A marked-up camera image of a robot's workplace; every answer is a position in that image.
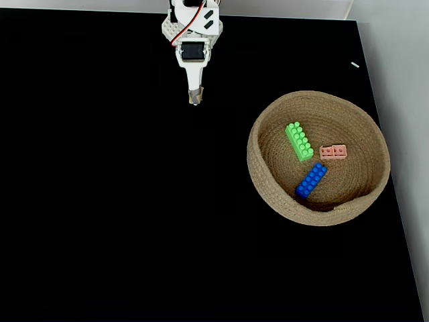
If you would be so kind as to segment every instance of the jute rope basket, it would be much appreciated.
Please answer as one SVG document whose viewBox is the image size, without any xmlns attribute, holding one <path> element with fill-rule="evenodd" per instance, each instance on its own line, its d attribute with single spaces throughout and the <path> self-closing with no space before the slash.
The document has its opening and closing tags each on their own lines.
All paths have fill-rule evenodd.
<svg viewBox="0 0 429 322">
<path fill-rule="evenodd" d="M 285 134 L 299 121 L 314 149 L 300 162 Z M 320 160 L 319 147 L 347 146 L 344 160 Z M 328 168 L 306 201 L 295 194 L 312 167 Z M 274 101 L 249 136 L 247 163 L 263 200 L 280 215 L 313 226 L 337 225 L 364 212 L 381 194 L 390 173 L 387 146 L 375 122 L 356 105 L 332 95 L 300 91 Z"/>
</svg>

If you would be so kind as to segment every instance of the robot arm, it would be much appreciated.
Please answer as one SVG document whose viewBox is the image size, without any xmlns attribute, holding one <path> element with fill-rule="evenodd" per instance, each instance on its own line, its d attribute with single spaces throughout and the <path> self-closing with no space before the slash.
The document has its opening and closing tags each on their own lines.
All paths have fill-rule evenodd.
<svg viewBox="0 0 429 322">
<path fill-rule="evenodd" d="M 170 0 L 162 32 L 176 48 L 179 66 L 186 69 L 189 103 L 202 100 L 202 70 L 223 30 L 219 19 L 221 0 Z"/>
</svg>

